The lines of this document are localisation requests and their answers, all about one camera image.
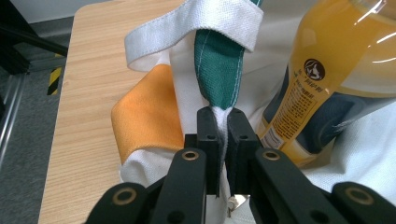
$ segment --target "bottle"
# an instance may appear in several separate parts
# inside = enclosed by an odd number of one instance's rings
[[[262,114],[265,147],[314,160],[356,119],[396,100],[396,0],[321,0],[303,17],[281,90]]]

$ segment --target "gray floor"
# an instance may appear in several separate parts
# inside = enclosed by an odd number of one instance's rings
[[[67,18],[35,23],[32,27],[41,37],[68,46],[72,22],[73,18]],[[52,52],[27,44],[16,48],[33,62],[55,57]],[[57,95],[47,95],[51,71],[25,77],[21,103],[0,164],[0,224],[38,221],[61,92],[59,89]],[[9,83],[9,74],[0,67],[2,96]]]

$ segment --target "yellow bottle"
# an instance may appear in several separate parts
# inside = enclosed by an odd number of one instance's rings
[[[352,121],[396,100],[396,0],[321,0],[303,17],[281,90],[262,115],[265,147],[298,165]]]

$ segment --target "green strap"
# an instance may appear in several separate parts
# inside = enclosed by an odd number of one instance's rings
[[[262,0],[251,0],[259,6]],[[194,43],[195,74],[201,94],[225,110],[236,103],[245,49],[213,30],[198,30]]]

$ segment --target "blue label section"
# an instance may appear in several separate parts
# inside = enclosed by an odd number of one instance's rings
[[[289,86],[289,69],[280,91],[264,110],[262,116],[269,123],[279,109]],[[312,116],[297,136],[297,142],[306,151],[319,153],[353,120],[396,101],[396,98],[369,98],[335,92]]]

